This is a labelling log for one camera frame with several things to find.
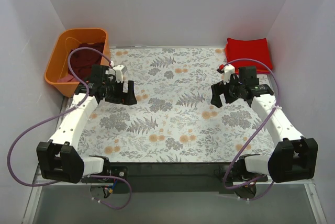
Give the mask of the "dark maroon t shirt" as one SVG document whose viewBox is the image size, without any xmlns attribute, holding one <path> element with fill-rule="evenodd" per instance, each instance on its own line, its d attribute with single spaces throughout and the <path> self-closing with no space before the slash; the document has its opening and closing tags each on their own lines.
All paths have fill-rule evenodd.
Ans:
<svg viewBox="0 0 335 224">
<path fill-rule="evenodd" d="M 79 48 L 88 47 L 103 53 L 104 43 L 82 43 L 79 44 Z M 71 67 L 74 73 L 81 79 L 84 80 L 90 77 L 92 72 L 92 65 L 100 64 L 102 56 L 91 50 L 80 50 L 75 52 L 70 59 Z"/>
</svg>

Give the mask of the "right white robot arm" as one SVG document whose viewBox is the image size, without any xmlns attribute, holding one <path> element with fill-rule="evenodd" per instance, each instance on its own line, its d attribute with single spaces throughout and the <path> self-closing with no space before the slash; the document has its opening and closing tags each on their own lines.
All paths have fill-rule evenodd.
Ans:
<svg viewBox="0 0 335 224">
<path fill-rule="evenodd" d="M 240 67 L 221 65 L 218 70 L 224 79 L 211 86 L 211 104 L 222 107 L 220 95 L 231 104 L 242 99 L 262 119 L 275 148 L 270 156 L 238 153 L 228 169 L 236 169 L 239 175 L 267 175 L 276 183 L 308 180 L 313 178 L 317 161 L 318 144 L 306 138 L 288 120 L 278 105 L 272 89 L 260 84 L 255 66 Z"/>
</svg>

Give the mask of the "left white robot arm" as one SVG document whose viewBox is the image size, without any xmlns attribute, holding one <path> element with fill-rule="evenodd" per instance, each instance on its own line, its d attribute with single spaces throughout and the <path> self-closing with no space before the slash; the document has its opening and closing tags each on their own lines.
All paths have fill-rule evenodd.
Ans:
<svg viewBox="0 0 335 224">
<path fill-rule="evenodd" d="M 65 114 L 60 126 L 48 142 L 37 146 L 37 157 L 44 179 L 78 183 L 92 175 L 108 175 L 108 158 L 103 156 L 81 157 L 77 151 L 79 140 L 89 117 L 100 101 L 113 104 L 137 103 L 134 82 L 128 81 L 124 91 L 124 74 L 127 68 L 117 65 L 93 65 L 91 76 L 79 84 L 72 98 L 71 112 Z"/>
</svg>

